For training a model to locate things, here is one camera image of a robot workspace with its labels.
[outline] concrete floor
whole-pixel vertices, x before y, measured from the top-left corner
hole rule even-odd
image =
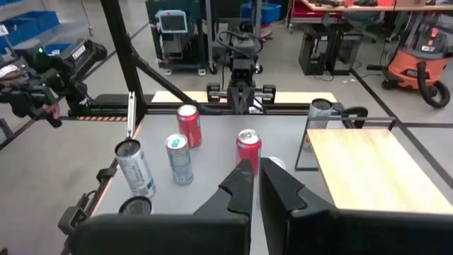
[[[127,30],[133,35],[147,23],[143,0],[120,0],[120,3]],[[62,20],[84,19],[79,0],[45,0],[45,5],[47,9],[56,10]],[[101,5],[96,0],[86,0],[86,5],[94,27],[93,39],[103,43],[112,52],[114,47]],[[33,8],[36,6],[27,5],[13,11],[20,13],[24,9]],[[260,54],[264,72],[256,76],[259,84],[274,84],[278,91],[330,91],[345,107],[365,106],[369,109],[370,116],[388,115],[353,76],[337,76],[331,82],[304,76],[297,62],[302,34],[296,30],[290,35],[281,25],[275,25],[273,32],[275,39],[266,42]],[[80,35],[83,34],[87,35],[87,30],[80,30]],[[139,54],[156,67],[149,29],[145,28],[138,33],[132,42]],[[453,103],[444,109],[433,110],[415,93],[383,90],[380,86],[383,78],[368,75],[377,72],[365,70],[366,64],[379,62],[381,51],[382,45],[379,43],[373,45],[364,42],[357,56],[358,62],[362,64],[357,68],[357,73],[364,77],[373,92],[391,111],[406,123],[453,123]],[[448,66],[442,78],[451,90],[453,84],[448,84],[447,81],[452,80],[452,68],[451,65]],[[146,94],[161,89],[148,76],[141,72],[139,75]],[[221,74],[199,77],[197,74],[175,73],[169,77],[177,87],[189,91],[205,90],[208,82],[218,82],[221,79]],[[116,55],[85,80],[85,83],[88,84],[92,97],[127,93]],[[5,118],[13,130],[27,121],[15,118],[7,105],[0,106],[0,118]],[[97,187],[95,176],[99,169],[111,163],[113,147],[124,137],[125,128],[125,123],[67,121],[61,128],[53,129],[41,121],[1,150],[0,248],[8,247],[15,255],[58,254],[65,238],[57,229],[58,220],[66,207],[75,204],[83,192]],[[407,132],[412,134],[412,140],[408,139]],[[448,177],[453,176],[452,160],[446,150],[453,142],[450,137],[453,130],[396,128],[394,134],[452,201],[453,191],[447,185],[448,180],[444,181],[439,172],[444,171],[449,174]]]

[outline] shop vacuum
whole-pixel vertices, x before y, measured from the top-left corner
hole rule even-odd
[[[428,105],[443,108],[450,101],[450,92],[440,78],[453,56],[446,34],[453,34],[453,28],[445,27],[437,20],[423,21],[407,46],[401,40],[388,67],[368,66],[367,69],[383,71],[384,89],[419,90]],[[440,94],[440,100],[436,99],[437,94]]]

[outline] light wood panel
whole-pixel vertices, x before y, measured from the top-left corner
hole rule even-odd
[[[453,10],[453,5],[441,5],[441,6],[316,6],[315,4],[310,4],[307,0],[300,0],[306,4],[312,11],[451,11]]]
[[[207,95],[205,91],[184,91],[191,99],[199,103],[207,103]],[[323,98],[330,102],[337,100],[330,92],[277,92],[275,94],[276,103],[311,103],[316,98]],[[153,97],[152,103],[179,103],[169,91],[157,91]],[[226,103],[226,99],[221,99],[222,103]]]
[[[308,130],[337,208],[453,213],[453,207],[388,130]]]

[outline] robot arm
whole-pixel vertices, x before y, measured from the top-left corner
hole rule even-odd
[[[71,109],[79,107],[88,96],[81,80],[107,56],[102,45],[90,40],[79,40],[65,52],[48,56],[39,43],[15,49],[19,58],[0,67],[0,103],[9,103],[19,118],[45,117],[54,128],[59,127],[61,121],[52,114],[58,101],[66,98]]]

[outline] vacuum hose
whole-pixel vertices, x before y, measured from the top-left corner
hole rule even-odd
[[[417,64],[417,82],[418,88],[420,89],[420,95],[423,100],[434,108],[443,108],[450,102],[450,92],[448,88],[441,82],[436,81],[434,87],[439,91],[441,95],[440,101],[436,101],[431,94],[430,89],[426,86],[426,63],[419,62]]]

